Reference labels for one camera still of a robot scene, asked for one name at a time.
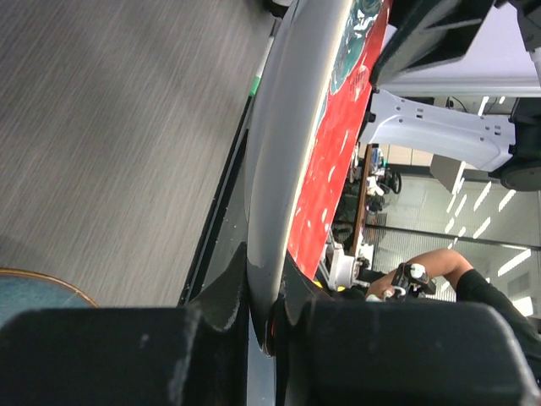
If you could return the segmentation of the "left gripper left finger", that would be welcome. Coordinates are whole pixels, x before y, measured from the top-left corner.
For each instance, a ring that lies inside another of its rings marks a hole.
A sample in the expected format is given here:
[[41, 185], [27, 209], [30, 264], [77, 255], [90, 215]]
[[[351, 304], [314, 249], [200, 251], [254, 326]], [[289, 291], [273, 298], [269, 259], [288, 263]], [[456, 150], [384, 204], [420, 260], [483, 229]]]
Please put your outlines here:
[[1, 329], [4, 405], [243, 405], [246, 247], [175, 308], [27, 310]]

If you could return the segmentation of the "red teal floral plate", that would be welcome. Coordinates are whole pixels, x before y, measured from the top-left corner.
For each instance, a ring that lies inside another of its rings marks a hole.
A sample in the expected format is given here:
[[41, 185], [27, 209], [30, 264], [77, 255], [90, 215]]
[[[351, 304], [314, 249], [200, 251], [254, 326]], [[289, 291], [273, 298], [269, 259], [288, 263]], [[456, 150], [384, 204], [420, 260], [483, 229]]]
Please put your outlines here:
[[254, 324], [271, 323], [292, 259], [313, 277], [370, 93], [389, 1], [296, 1], [255, 97], [246, 156], [247, 267]]

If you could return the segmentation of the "person forearm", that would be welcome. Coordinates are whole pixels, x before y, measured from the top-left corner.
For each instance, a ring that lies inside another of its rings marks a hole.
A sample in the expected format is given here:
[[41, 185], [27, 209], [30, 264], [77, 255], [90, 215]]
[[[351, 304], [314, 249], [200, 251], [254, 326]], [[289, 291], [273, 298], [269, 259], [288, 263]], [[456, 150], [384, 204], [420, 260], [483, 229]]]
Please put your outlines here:
[[[444, 277], [453, 288], [456, 288], [460, 278], [473, 269], [473, 265], [460, 253], [454, 250], [433, 250], [413, 257], [408, 265], [419, 264], [424, 267], [429, 279]], [[393, 293], [392, 281], [398, 269], [387, 273], [373, 282], [366, 295], [374, 295], [383, 299], [386, 293]]]

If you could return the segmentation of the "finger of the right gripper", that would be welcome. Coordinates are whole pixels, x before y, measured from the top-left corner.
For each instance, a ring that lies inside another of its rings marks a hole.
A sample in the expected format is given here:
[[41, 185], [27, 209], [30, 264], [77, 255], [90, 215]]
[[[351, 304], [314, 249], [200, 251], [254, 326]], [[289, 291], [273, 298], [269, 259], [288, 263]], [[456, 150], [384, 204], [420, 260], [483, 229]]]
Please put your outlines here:
[[485, 21], [492, 1], [394, 1], [389, 24], [396, 28], [379, 55], [370, 83], [461, 60]]

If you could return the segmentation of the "dark blue glazed plate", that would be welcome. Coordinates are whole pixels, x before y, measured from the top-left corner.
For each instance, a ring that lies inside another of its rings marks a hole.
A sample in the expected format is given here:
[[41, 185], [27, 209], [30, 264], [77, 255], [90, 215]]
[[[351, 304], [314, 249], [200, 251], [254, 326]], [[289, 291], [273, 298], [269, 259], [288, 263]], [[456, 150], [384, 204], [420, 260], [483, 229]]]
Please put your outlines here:
[[26, 311], [97, 306], [88, 294], [57, 277], [27, 270], [1, 269], [1, 326]]

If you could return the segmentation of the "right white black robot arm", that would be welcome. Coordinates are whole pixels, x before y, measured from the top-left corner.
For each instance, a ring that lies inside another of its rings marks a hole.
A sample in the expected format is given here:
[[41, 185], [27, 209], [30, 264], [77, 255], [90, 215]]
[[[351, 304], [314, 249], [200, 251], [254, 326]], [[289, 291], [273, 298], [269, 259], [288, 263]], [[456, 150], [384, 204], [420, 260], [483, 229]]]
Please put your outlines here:
[[404, 13], [372, 69], [372, 94], [359, 139], [465, 162], [507, 189], [540, 188], [540, 119], [461, 112], [397, 96], [386, 81], [407, 71], [456, 62], [473, 43], [492, 1], [417, 1]]

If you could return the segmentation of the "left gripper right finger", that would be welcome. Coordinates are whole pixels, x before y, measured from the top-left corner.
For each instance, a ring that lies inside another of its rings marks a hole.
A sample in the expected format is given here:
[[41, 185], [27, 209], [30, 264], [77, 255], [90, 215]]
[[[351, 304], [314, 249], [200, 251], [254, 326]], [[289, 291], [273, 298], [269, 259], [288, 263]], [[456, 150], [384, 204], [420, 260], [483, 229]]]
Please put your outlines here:
[[279, 405], [537, 405], [540, 388], [496, 309], [335, 299], [286, 259], [275, 307]]

